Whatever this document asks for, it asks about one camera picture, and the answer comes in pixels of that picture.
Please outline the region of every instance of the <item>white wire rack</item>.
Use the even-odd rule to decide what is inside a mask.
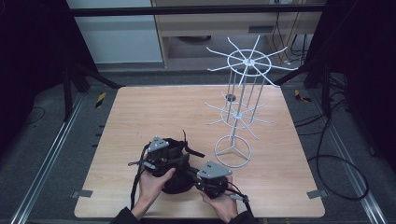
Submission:
[[[231,70],[227,94],[224,94],[223,92],[221,93],[225,99],[225,106],[216,107],[206,103],[207,106],[220,111],[220,119],[208,123],[208,125],[224,122],[225,124],[231,127],[231,133],[229,135],[221,137],[215,145],[216,157],[223,165],[229,167],[237,168],[244,166],[250,161],[251,158],[251,147],[248,141],[243,137],[236,135],[235,134],[236,130],[247,129],[256,139],[259,139],[259,137],[250,129],[251,124],[254,121],[259,121],[263,123],[272,122],[272,121],[255,118],[256,110],[265,106],[265,103],[259,105],[263,86],[268,82],[272,86],[279,87],[267,77],[268,72],[271,70],[271,68],[277,68],[277,69],[283,69],[289,71],[296,69],[296,68],[286,68],[286,67],[273,65],[269,57],[284,51],[286,48],[265,55],[256,50],[259,40],[260,40],[260,36],[258,36],[253,49],[240,49],[231,41],[230,37],[228,37],[228,41],[236,49],[234,52],[230,54],[217,52],[210,48],[207,48],[212,53],[216,53],[218,55],[227,57],[227,64],[228,64],[227,66],[223,66],[215,69],[208,69],[209,71],[214,72],[222,69]],[[255,97],[253,92],[257,86],[256,83],[258,77],[263,77],[263,79],[259,87],[260,88],[259,95]],[[247,85],[248,78],[253,78],[251,85]],[[239,95],[239,100],[236,102],[237,97],[235,96],[235,88],[239,89],[241,87],[242,90]],[[221,148],[220,143],[226,140],[230,141],[230,146],[226,148]],[[224,160],[221,159],[222,155],[228,153],[234,153],[240,156],[241,158],[243,158],[244,161],[236,165],[229,164],[228,162],[225,162]]]

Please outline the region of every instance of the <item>hand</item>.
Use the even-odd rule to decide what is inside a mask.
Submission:
[[[155,177],[147,170],[142,173],[139,179],[139,199],[131,210],[137,220],[140,220],[140,218],[146,214],[151,205],[160,195],[165,182],[172,177],[175,170],[176,168],[172,168],[161,177]]]
[[[227,180],[230,183],[233,183],[233,177],[227,175]],[[230,198],[230,194],[224,193],[221,197],[216,199],[210,199],[207,195],[200,191],[202,199],[205,203],[210,204],[213,207],[218,217],[223,220],[225,223],[229,223],[232,218],[235,218],[238,215],[238,208],[236,206],[236,200]]]

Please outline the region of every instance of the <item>table top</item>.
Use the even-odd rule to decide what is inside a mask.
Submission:
[[[247,85],[247,92],[252,86]],[[240,90],[235,90],[238,101]],[[115,217],[130,206],[130,193],[138,161],[144,145],[154,136],[184,140],[189,147],[205,154],[190,157],[190,165],[201,169],[208,161],[219,163],[214,148],[232,128],[221,119],[228,86],[155,86],[124,87],[114,101],[106,127],[96,149],[83,189],[92,190],[91,198],[79,197],[77,217]],[[260,93],[255,86],[252,95]],[[251,160],[233,171],[233,182],[249,197],[255,217],[321,217],[324,207],[320,198],[309,199],[307,192],[317,189],[306,161],[300,140],[291,120],[282,91],[264,86],[260,106],[249,129],[237,129],[236,135],[248,141]],[[232,164],[241,157],[229,153],[221,158]],[[238,211],[246,210],[238,201]],[[202,202],[198,189],[169,195],[161,193],[146,217],[217,217],[213,209]]]

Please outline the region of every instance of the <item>black sleeve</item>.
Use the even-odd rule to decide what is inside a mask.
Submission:
[[[231,219],[229,224],[258,224],[256,218],[251,213],[245,211],[235,218]]]
[[[136,217],[131,213],[127,207],[124,207],[119,214],[114,217],[114,219],[110,222],[110,224],[138,224],[139,221]]]

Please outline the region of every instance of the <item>white wall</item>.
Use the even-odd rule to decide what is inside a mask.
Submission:
[[[149,0],[67,0],[70,8],[151,7]],[[161,63],[153,16],[76,18],[95,63]]]

